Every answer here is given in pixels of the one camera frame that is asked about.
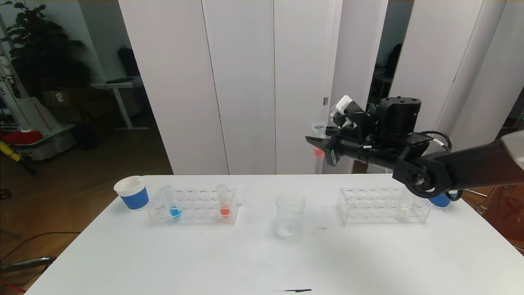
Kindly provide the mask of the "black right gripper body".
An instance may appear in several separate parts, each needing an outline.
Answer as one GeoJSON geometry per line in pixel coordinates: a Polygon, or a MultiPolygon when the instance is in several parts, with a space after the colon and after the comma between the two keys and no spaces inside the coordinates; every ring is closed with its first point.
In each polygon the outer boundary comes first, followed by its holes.
{"type": "Polygon", "coordinates": [[[326,161],[335,166],[342,157],[361,160],[359,146],[363,140],[358,129],[343,128],[339,136],[327,136],[330,139],[329,149],[325,151],[326,161]]]}

